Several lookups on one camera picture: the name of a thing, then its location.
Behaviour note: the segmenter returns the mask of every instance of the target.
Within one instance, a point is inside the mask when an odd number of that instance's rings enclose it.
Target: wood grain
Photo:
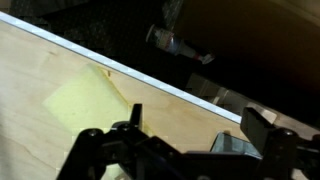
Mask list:
[[[3,179],[56,177],[75,137],[41,104],[87,63],[93,61],[0,21]],[[103,68],[130,103],[143,103],[143,118],[154,133],[182,152],[209,150],[219,131],[244,138],[236,123]]]

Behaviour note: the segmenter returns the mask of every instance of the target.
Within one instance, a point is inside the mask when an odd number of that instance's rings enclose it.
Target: screw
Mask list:
[[[95,136],[95,135],[97,135],[97,133],[98,133],[98,131],[95,130],[95,129],[89,131],[89,135],[90,135],[90,136]]]
[[[201,176],[198,177],[197,180],[211,180],[211,179],[208,176],[201,175]]]
[[[173,157],[173,152],[169,152],[169,156],[170,156],[170,157]]]
[[[290,136],[290,135],[293,134],[292,131],[289,131],[289,130],[285,130],[284,133],[285,133],[286,135],[288,135],[288,136]]]
[[[130,127],[129,127],[128,124],[125,124],[125,125],[122,127],[122,129],[123,129],[124,131],[128,131],[128,130],[130,129]]]

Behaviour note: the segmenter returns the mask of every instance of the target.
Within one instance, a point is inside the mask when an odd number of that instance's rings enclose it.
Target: wooden panel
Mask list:
[[[90,59],[0,21],[0,174],[3,179],[54,179],[71,148],[71,133],[42,102]],[[103,67],[143,119],[180,151],[209,150],[219,131],[240,138],[239,125],[118,71]]]

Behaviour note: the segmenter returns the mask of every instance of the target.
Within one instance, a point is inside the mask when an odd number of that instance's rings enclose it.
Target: yellow sticky note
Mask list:
[[[125,99],[94,65],[84,67],[43,104],[73,134],[87,128],[107,132],[113,123],[126,121],[131,114]]]

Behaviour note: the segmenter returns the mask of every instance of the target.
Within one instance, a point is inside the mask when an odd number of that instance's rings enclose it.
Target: white edge banding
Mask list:
[[[61,38],[59,36],[56,36],[56,35],[48,32],[46,30],[40,29],[40,28],[38,28],[36,26],[33,26],[33,25],[31,25],[31,24],[29,24],[27,22],[24,22],[22,20],[19,20],[19,19],[15,18],[15,17],[12,17],[12,16],[10,16],[8,14],[5,14],[5,13],[2,13],[2,12],[0,12],[0,20],[3,21],[3,22],[6,22],[6,23],[8,23],[8,24],[10,24],[12,26],[15,26],[17,28],[20,28],[20,29],[22,29],[24,31],[27,31],[27,32],[29,32],[31,34],[34,34],[34,35],[36,35],[38,37],[41,37],[41,38],[43,38],[45,40],[53,42],[53,43],[55,43],[55,44],[57,44],[59,46],[62,46],[64,48],[68,49],[68,50],[71,50],[71,51],[76,52],[76,53],[78,53],[80,55],[88,57],[88,58],[90,58],[90,59],[92,59],[92,60],[94,60],[94,61],[96,61],[96,62],[98,62],[100,64],[103,64],[103,65],[108,66],[108,67],[110,67],[112,69],[120,71],[120,72],[122,72],[122,73],[124,73],[124,74],[126,74],[126,75],[128,75],[130,77],[133,77],[133,78],[138,79],[138,80],[140,80],[140,81],[142,81],[144,83],[147,83],[147,84],[149,84],[149,85],[151,85],[153,87],[161,89],[161,90],[163,90],[163,91],[165,91],[167,93],[170,93],[170,94],[172,94],[174,96],[177,96],[177,97],[179,97],[179,98],[181,98],[181,99],[183,99],[185,101],[188,101],[188,102],[190,102],[192,104],[200,106],[200,107],[202,107],[202,108],[204,108],[204,109],[206,109],[206,110],[208,110],[210,112],[213,112],[213,113],[218,114],[218,115],[220,115],[222,117],[225,117],[225,118],[227,118],[227,119],[229,119],[229,120],[231,120],[233,122],[236,122],[236,123],[240,123],[241,122],[241,117],[236,115],[236,114],[234,114],[234,113],[231,113],[231,112],[229,112],[229,111],[227,111],[225,109],[222,109],[222,108],[220,108],[220,107],[218,107],[216,105],[213,105],[213,104],[211,104],[209,102],[206,102],[206,101],[204,101],[202,99],[199,99],[199,98],[197,98],[197,97],[195,97],[195,96],[193,96],[193,95],[191,95],[189,93],[181,91],[181,90],[179,90],[179,89],[177,89],[177,88],[175,88],[175,87],[173,87],[171,85],[165,84],[165,83],[163,83],[163,82],[161,82],[161,81],[159,81],[159,80],[157,80],[155,78],[147,76],[147,75],[145,75],[145,74],[143,74],[143,73],[141,73],[139,71],[136,71],[136,70],[134,70],[132,68],[129,68],[129,67],[125,66],[125,65],[122,65],[122,64],[120,64],[120,63],[118,63],[118,62],[116,62],[116,61],[114,61],[112,59],[109,59],[109,58],[107,58],[105,56],[102,56],[102,55],[100,55],[98,53],[95,53],[95,52],[93,52],[91,50],[88,50],[88,49],[86,49],[86,48],[84,48],[82,46],[74,44],[74,43],[72,43],[72,42],[70,42],[70,41],[68,41],[66,39],[63,39],[63,38]]]

